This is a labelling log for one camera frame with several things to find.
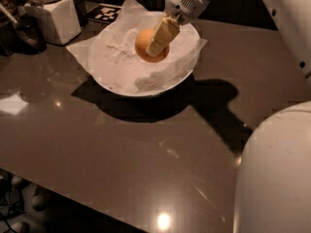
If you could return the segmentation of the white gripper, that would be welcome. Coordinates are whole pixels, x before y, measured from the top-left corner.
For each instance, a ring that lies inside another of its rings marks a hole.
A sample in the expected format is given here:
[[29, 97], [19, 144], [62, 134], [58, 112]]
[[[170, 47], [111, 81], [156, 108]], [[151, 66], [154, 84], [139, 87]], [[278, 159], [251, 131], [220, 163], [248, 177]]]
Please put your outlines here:
[[146, 53], [152, 57], [161, 55], [180, 33], [180, 25], [197, 19], [210, 2], [211, 0], [165, 0], [164, 13], [167, 17], [163, 17], [156, 25]]

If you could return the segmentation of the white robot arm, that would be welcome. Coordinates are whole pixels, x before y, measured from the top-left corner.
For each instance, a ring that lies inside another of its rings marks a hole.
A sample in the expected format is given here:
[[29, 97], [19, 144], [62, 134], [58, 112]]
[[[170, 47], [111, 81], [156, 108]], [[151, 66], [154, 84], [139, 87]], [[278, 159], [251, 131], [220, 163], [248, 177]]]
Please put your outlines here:
[[[262, 0], [284, 42], [311, 76], [311, 0]], [[157, 56], [210, 0], [165, 0], [147, 54]], [[237, 175], [233, 233], [311, 233], [311, 102], [270, 116], [249, 138]]]

